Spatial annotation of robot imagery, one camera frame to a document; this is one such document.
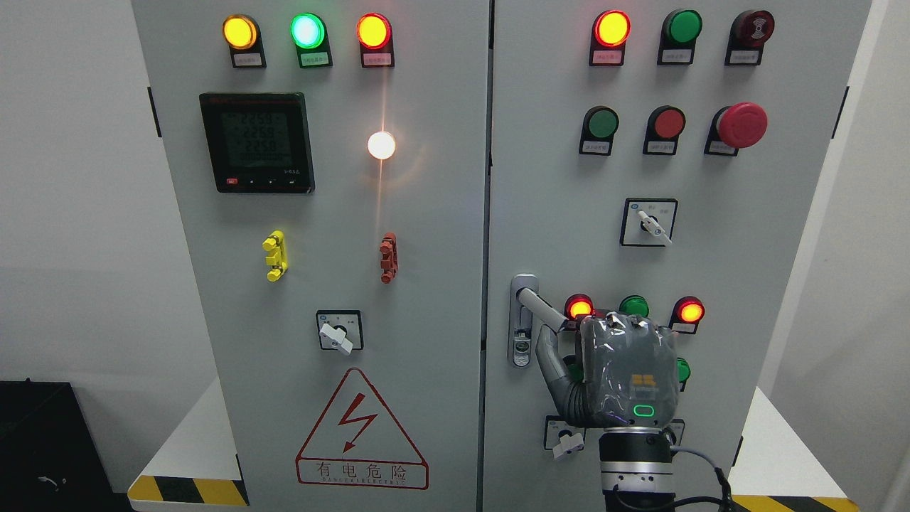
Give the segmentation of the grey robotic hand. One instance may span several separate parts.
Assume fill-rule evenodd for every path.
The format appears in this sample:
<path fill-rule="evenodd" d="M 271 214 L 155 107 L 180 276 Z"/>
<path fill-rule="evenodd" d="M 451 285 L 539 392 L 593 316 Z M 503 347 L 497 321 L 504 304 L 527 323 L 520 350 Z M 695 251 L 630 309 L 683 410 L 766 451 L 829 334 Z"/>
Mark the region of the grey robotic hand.
<path fill-rule="evenodd" d="M 575 380 L 558 354 L 549 326 L 537 334 L 535 354 L 556 411 L 573 427 L 662 429 L 679 400 L 676 334 L 649 318 L 608 312 L 588 316 L 576 331 L 583 376 Z"/>

